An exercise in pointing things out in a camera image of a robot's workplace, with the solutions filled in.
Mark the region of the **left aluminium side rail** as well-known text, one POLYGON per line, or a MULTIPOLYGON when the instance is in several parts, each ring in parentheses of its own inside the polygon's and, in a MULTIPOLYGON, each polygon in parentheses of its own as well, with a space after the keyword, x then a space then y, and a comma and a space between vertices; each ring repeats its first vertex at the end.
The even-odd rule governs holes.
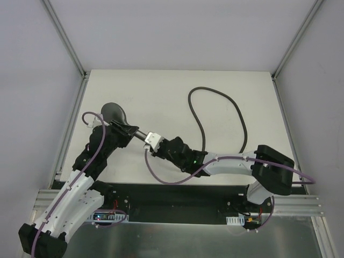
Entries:
POLYGON ((90 71, 87 71, 85 75, 82 77, 81 84, 76 92, 76 96, 73 99, 73 104, 71 106, 71 110, 69 112, 67 123, 64 127, 64 132, 62 135, 62 139, 59 145, 59 149, 52 166, 52 170, 49 175, 49 181, 47 183, 47 187, 50 189, 55 181, 55 177, 58 173, 62 171, 66 155, 68 152, 68 148, 70 145, 71 137, 73 135, 73 130, 77 121, 77 116, 80 110, 80 106, 82 103, 82 99, 87 87, 87 83, 89 80, 90 71))

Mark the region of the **aluminium front rail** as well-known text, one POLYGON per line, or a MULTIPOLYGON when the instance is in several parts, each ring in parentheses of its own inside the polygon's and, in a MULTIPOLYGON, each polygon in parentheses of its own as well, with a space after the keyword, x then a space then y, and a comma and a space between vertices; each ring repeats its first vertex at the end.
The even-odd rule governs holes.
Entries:
MULTIPOLYGON (((33 211, 45 211, 60 190, 41 189, 34 203, 33 211)), ((314 195, 276 196, 274 214, 277 216, 324 217, 325 210, 319 197, 314 195)))

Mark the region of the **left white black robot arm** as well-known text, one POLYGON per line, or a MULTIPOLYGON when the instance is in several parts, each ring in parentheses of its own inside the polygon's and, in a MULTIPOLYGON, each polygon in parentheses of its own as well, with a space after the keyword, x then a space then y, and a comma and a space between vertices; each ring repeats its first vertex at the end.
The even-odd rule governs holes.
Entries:
POLYGON ((126 210, 118 207, 113 186, 98 177, 110 155, 126 147, 138 130, 137 126, 114 120, 92 129, 89 142, 56 197, 32 224, 23 224, 19 229, 25 253, 32 257, 63 257, 74 233, 98 209, 120 214, 120 223, 128 217, 126 210))

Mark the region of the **grey shower head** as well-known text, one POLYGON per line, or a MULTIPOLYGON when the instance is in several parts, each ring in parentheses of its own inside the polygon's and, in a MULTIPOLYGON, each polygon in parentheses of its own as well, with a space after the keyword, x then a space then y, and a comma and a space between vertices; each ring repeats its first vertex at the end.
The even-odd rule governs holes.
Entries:
MULTIPOLYGON (((107 122, 109 125, 112 120, 130 125, 127 122, 127 116, 126 116, 125 111, 117 103, 110 102, 110 103, 104 104, 103 107, 101 108, 101 115, 103 116, 104 121, 107 122)), ((141 141, 144 141, 146 136, 147 134, 138 130, 134 137, 138 138, 141 141)))

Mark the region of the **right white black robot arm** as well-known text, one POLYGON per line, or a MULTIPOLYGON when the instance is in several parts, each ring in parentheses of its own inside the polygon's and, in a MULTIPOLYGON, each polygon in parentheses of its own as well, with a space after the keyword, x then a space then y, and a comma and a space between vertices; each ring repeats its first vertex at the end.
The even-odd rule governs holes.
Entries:
POLYGON ((181 138, 147 142, 152 156, 171 162, 191 177, 218 174, 245 175, 255 178, 242 198, 242 207, 254 212, 273 195, 288 196, 292 192, 294 161, 267 145, 240 154, 215 154, 191 149, 181 138))

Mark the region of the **aluminium frame post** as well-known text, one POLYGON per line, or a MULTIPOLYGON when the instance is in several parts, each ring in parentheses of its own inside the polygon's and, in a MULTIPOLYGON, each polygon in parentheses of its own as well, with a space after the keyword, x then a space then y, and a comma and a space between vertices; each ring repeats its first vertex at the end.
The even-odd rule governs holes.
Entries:
POLYGON ((298 44, 302 40, 302 37, 304 36, 306 31, 310 27, 311 23, 313 22, 317 13, 319 12, 319 10, 321 9, 321 7, 323 6, 323 4, 325 2, 326 2, 325 0, 316 0, 312 4, 312 6, 309 9, 309 11, 307 12, 304 20, 302 21, 300 27, 298 28, 296 34, 294 35, 290 44, 288 45, 285 53, 283 54, 280 62, 278 63, 276 69, 271 74, 271 78, 273 81, 275 81, 278 78, 278 76, 280 75, 280 73, 282 72, 282 70, 285 67, 286 63, 288 62, 289 58, 292 56, 294 50, 296 49, 296 47, 298 46, 298 44))
POLYGON ((78 73, 82 78, 86 78, 87 76, 87 71, 84 69, 84 66, 82 65, 82 62, 80 58, 78 57, 75 48, 73 47, 69 36, 66 33, 65 28, 62 25, 62 22, 55 11, 55 8, 52 4, 51 1, 49 0, 41 0, 40 1, 41 5, 45 9, 49 19, 52 22, 52 25, 54 26, 57 35, 59 36, 65 50, 67 51, 70 59, 72 60, 72 63, 74 64, 75 68, 77 69, 78 73))

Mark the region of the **left aluminium frame post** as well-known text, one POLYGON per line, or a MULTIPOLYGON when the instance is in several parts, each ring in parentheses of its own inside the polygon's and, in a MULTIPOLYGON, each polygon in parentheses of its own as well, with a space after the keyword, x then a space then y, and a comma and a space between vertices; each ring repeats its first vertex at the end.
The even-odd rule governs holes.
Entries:
POLYGON ((84 69, 84 66, 82 65, 82 62, 80 58, 78 57, 75 48, 73 47, 69 36, 66 33, 65 28, 62 25, 62 22, 55 11, 55 8, 52 4, 51 1, 49 0, 41 0, 40 1, 41 5, 45 9, 49 19, 52 22, 52 25, 54 26, 57 35, 59 36, 65 50, 67 51, 70 59, 72 60, 72 63, 74 64, 75 68, 77 69, 78 73, 82 78, 86 78, 87 76, 87 71, 84 69))

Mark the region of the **right aluminium frame post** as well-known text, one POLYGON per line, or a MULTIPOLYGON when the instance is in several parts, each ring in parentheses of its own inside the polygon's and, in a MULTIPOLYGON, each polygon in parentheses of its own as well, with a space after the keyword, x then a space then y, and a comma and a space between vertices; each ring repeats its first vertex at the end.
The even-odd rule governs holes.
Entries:
POLYGON ((302 21, 300 27, 298 28, 296 34, 294 35, 290 44, 288 45, 285 53, 283 54, 280 62, 278 63, 276 69, 271 74, 271 78, 273 81, 275 81, 278 78, 278 76, 280 75, 280 73, 282 72, 282 70, 285 67, 286 63, 288 62, 289 58, 292 56, 294 50, 296 49, 296 47, 298 46, 298 44, 302 40, 302 37, 304 36, 306 31, 310 27, 311 23, 313 22, 317 13, 319 12, 319 10, 321 9, 321 7, 323 6, 323 4, 325 2, 326 2, 325 0, 316 0, 312 4, 312 6, 309 9, 309 11, 307 12, 304 20, 302 21))

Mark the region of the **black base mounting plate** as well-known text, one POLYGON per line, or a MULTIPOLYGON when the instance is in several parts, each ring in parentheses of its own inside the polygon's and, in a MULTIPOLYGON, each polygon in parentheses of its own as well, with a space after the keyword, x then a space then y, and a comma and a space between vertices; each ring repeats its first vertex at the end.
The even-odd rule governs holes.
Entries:
POLYGON ((272 201, 252 204, 245 186, 110 183, 102 187, 99 212, 124 211, 130 222, 223 225, 238 215, 260 216, 272 211, 272 201))

